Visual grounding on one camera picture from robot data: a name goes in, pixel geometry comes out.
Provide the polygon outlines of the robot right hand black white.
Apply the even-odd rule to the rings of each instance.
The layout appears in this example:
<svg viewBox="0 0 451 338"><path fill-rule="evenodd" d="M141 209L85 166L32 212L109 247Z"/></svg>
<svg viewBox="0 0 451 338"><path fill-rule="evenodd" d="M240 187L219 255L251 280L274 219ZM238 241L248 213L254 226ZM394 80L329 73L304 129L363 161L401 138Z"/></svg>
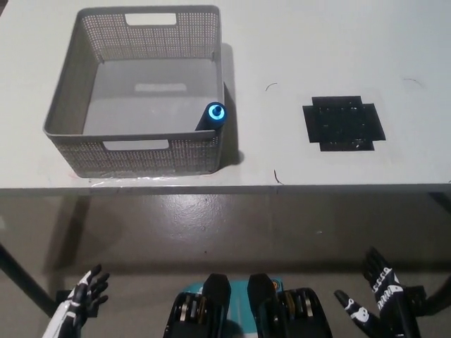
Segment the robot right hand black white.
<svg viewBox="0 0 451 338"><path fill-rule="evenodd" d="M370 338L420 337L407 288L399 281L391 264L374 247L366 252L363 276L373 292L379 315L337 289L334 295L351 321Z"/></svg>

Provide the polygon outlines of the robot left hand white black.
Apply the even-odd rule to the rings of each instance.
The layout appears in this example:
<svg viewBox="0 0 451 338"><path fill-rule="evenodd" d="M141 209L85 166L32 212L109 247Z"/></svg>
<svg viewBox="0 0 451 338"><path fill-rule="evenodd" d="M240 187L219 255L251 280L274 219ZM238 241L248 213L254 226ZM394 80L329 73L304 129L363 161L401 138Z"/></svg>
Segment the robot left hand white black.
<svg viewBox="0 0 451 338"><path fill-rule="evenodd" d="M87 320L96 318L109 299L104 294L109 277L101 264L88 270L58 305L42 337L81 337Z"/></svg>

